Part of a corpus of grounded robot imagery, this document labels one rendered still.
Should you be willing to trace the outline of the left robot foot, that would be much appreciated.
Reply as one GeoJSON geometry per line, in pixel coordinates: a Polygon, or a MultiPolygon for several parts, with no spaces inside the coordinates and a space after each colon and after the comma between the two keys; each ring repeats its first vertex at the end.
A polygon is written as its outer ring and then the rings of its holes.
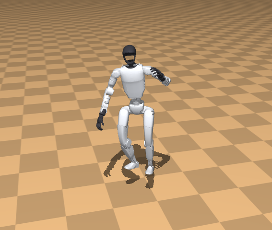
{"type": "Polygon", "coordinates": [[[145,171],[145,174],[153,174],[154,167],[148,166],[147,170],[145,171]]]}

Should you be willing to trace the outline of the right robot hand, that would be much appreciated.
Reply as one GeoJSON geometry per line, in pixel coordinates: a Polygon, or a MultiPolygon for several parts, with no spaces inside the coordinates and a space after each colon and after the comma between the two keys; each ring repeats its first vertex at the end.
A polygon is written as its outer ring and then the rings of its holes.
{"type": "Polygon", "coordinates": [[[101,128],[101,124],[104,125],[104,123],[103,123],[103,116],[106,115],[106,109],[103,109],[103,111],[102,111],[101,113],[99,113],[99,114],[100,114],[100,115],[99,115],[99,117],[98,117],[98,119],[97,119],[96,127],[97,127],[99,130],[103,130],[103,129],[101,128]]]}

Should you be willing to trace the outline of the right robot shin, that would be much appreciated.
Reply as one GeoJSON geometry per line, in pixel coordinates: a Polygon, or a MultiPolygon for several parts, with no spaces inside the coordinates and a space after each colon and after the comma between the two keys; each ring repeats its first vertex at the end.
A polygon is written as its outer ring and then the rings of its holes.
{"type": "Polygon", "coordinates": [[[131,162],[134,162],[135,164],[137,163],[132,145],[130,145],[129,148],[125,148],[121,145],[121,149],[131,162]]]}

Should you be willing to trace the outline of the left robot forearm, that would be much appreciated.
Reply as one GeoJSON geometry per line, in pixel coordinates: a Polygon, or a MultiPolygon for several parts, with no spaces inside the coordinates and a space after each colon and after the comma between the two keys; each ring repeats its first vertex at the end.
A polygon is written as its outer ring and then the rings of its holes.
{"type": "Polygon", "coordinates": [[[165,80],[164,81],[161,81],[161,80],[159,80],[161,83],[163,83],[163,84],[169,84],[170,83],[170,81],[171,81],[171,79],[169,78],[169,77],[166,77],[165,76],[165,80]]]}

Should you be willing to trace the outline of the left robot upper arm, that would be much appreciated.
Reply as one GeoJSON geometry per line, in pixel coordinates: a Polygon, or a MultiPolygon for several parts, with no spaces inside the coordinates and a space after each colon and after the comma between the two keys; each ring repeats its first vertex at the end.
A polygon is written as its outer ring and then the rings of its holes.
{"type": "MultiPolygon", "coordinates": [[[[151,66],[142,66],[143,72],[145,75],[151,75],[152,77],[158,79],[158,76],[155,77],[156,74],[153,74],[155,71],[151,72],[152,70],[150,70],[152,67],[151,66]]],[[[163,84],[163,83],[162,83],[163,84]]],[[[169,84],[163,84],[165,86],[168,86],[169,84]]]]}

